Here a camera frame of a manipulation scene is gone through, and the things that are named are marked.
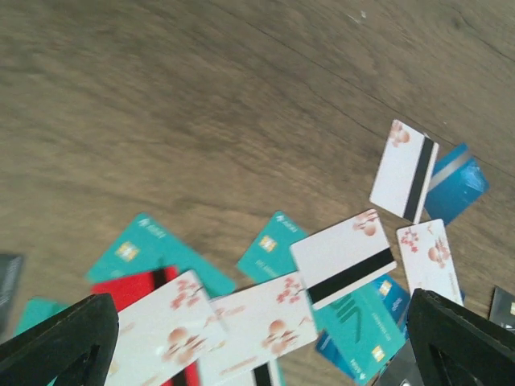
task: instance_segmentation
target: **black magnetic stripe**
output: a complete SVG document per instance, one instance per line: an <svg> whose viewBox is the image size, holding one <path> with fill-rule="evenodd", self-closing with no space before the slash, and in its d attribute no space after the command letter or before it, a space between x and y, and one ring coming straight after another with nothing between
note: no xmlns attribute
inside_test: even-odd
<svg viewBox="0 0 515 386"><path fill-rule="evenodd" d="M156 290L168 283L167 272L164 269L152 271L152 280L154 281L154 290Z"/></svg>
<svg viewBox="0 0 515 386"><path fill-rule="evenodd" d="M173 386L187 386L186 370L182 370L171 379Z"/></svg>
<svg viewBox="0 0 515 386"><path fill-rule="evenodd" d="M433 146L435 143L428 137L424 137L424 143L422 144L422 151L420 157L418 157L417 168L415 169L415 176L411 183L410 195L406 202L406 208L404 209L404 218L413 222L415 215L417 214L418 202L420 201L420 193L422 192L422 186L426 179L427 168L429 167L429 160L433 153Z"/></svg>
<svg viewBox="0 0 515 386"><path fill-rule="evenodd" d="M272 386L272 379L270 378L267 363L255 368L253 373L256 386Z"/></svg>
<svg viewBox="0 0 515 386"><path fill-rule="evenodd" d="M392 251L389 248L383 249L368 259L360 261L352 267L347 268L345 271L341 271L336 275L313 285L307 290L307 293L309 294L311 300L314 303L317 303L329 295L332 295L335 292L338 292L339 290L342 290L343 288L351 285L352 283L355 283L362 277L376 272L378 269L381 269L392 261Z"/></svg>

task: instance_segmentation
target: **card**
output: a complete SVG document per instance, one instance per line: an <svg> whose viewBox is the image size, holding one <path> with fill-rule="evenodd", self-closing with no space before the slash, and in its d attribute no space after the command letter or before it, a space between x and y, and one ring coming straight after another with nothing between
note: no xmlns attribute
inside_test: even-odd
<svg viewBox="0 0 515 386"><path fill-rule="evenodd" d="M227 338L191 270L118 317L120 331L106 386L159 386Z"/></svg>
<svg viewBox="0 0 515 386"><path fill-rule="evenodd" d="M177 277L174 267L104 281L91 287L92 294L111 294L119 312Z"/></svg>
<svg viewBox="0 0 515 386"><path fill-rule="evenodd" d="M298 273L290 273L212 302L229 337L203 355L202 384L223 384L317 338Z"/></svg>
<svg viewBox="0 0 515 386"><path fill-rule="evenodd" d="M371 285L376 290L377 296L382 300L384 306L389 311L389 314L402 330L404 328L402 322L406 324L403 317L404 315L407 315L406 309L410 303L410 294L408 294L390 275L387 274L367 285ZM332 338L326 331L324 331L320 336L315 349L347 376L351 378L354 377L350 365L345 362L345 359L340 354L335 344L332 342Z"/></svg>
<svg viewBox="0 0 515 386"><path fill-rule="evenodd" d="M0 339L2 341L6 340L10 308L12 307L22 267L23 256L7 253L0 254Z"/></svg>
<svg viewBox="0 0 515 386"><path fill-rule="evenodd" d="M331 338L320 340L317 351L323 351L338 368L347 368L358 384L369 382L405 342L372 284L363 285L318 314Z"/></svg>
<svg viewBox="0 0 515 386"><path fill-rule="evenodd" d="M409 340L392 358L374 386L424 386Z"/></svg>
<svg viewBox="0 0 515 386"><path fill-rule="evenodd" d="M89 270L93 283L174 265L193 269L212 297L232 293L236 285L197 252L146 213L140 213Z"/></svg>
<svg viewBox="0 0 515 386"><path fill-rule="evenodd" d="M515 296L496 286L489 319L498 326L515 333Z"/></svg>
<svg viewBox="0 0 515 386"><path fill-rule="evenodd" d="M397 239L410 293L416 288L431 290L462 306L443 221L398 229Z"/></svg>
<svg viewBox="0 0 515 386"><path fill-rule="evenodd" d="M257 235L237 267L257 283L292 273L297 266L290 246L306 236L292 219L278 211Z"/></svg>
<svg viewBox="0 0 515 386"><path fill-rule="evenodd" d="M442 219L447 226L489 188L480 166L462 143L435 163L425 208L431 219Z"/></svg>
<svg viewBox="0 0 515 386"><path fill-rule="evenodd" d="M375 209L291 245L315 310L397 266Z"/></svg>
<svg viewBox="0 0 515 386"><path fill-rule="evenodd" d="M93 285L91 292L92 294L111 294L116 310L119 312L176 277L177 270L174 267L166 267L104 281ZM200 386L196 364L190 364L162 386L173 385Z"/></svg>
<svg viewBox="0 0 515 386"><path fill-rule="evenodd" d="M282 384L278 363L272 360L253 369L251 372L245 372L226 380L220 386L280 386Z"/></svg>
<svg viewBox="0 0 515 386"><path fill-rule="evenodd" d="M439 145L408 125L393 121L370 202L418 224Z"/></svg>
<svg viewBox="0 0 515 386"><path fill-rule="evenodd" d="M14 336L22 334L33 326L37 326L68 307L68 304L55 302L50 299L32 298L25 305L25 310L16 327Z"/></svg>

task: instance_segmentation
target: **teal card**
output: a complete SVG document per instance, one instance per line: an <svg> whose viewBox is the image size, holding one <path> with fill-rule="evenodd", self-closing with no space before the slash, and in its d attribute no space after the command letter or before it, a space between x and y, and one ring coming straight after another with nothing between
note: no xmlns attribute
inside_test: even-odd
<svg viewBox="0 0 515 386"><path fill-rule="evenodd" d="M193 269L212 297L228 295L234 281L146 213L140 213L86 274L93 283L174 265Z"/></svg>
<svg viewBox="0 0 515 386"><path fill-rule="evenodd" d="M54 302L53 300L32 298L25 306L25 310L23 311L22 318L16 327L14 336L22 334L33 326L37 326L41 322L44 322L66 308L68 308L68 305Z"/></svg>
<svg viewBox="0 0 515 386"><path fill-rule="evenodd" d="M292 273L297 266L290 246L306 236L293 220L278 211L257 235L237 267L257 283Z"/></svg>
<svg viewBox="0 0 515 386"><path fill-rule="evenodd" d="M406 341L374 285L364 285L318 311L353 379L366 384Z"/></svg>

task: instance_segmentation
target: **silver stripe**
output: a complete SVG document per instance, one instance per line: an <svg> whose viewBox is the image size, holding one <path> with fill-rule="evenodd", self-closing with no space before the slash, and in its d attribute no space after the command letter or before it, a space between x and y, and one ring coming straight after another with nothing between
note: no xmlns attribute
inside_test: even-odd
<svg viewBox="0 0 515 386"><path fill-rule="evenodd" d="M436 188L447 177L462 167L470 158L472 158L472 154L470 154L468 150L460 154L458 158L455 158L452 162L447 164L441 171L433 176L427 191L431 191L432 189Z"/></svg>

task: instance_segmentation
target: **blue card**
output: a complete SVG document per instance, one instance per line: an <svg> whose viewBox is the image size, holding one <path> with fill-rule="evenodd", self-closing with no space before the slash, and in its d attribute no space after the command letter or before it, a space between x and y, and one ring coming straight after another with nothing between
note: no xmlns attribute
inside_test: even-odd
<svg viewBox="0 0 515 386"><path fill-rule="evenodd" d="M290 246L306 236L307 233L293 220L277 211L238 261L237 267L257 283L292 273L297 266Z"/></svg>
<svg viewBox="0 0 515 386"><path fill-rule="evenodd" d="M140 213L86 274L93 283L174 265L193 269L212 297L228 295L235 283L146 213Z"/></svg>
<svg viewBox="0 0 515 386"><path fill-rule="evenodd" d="M405 331L403 330L406 329L406 310L410 303L410 294L388 274L377 278L368 285L371 285L376 290L377 295L389 311L392 319L401 329L403 336L405 336ZM354 378L351 367L340 354L326 331L320 336L315 349L347 376Z"/></svg>
<svg viewBox="0 0 515 386"><path fill-rule="evenodd" d="M426 197L427 213L447 225L489 188L479 165L462 143L435 163Z"/></svg>

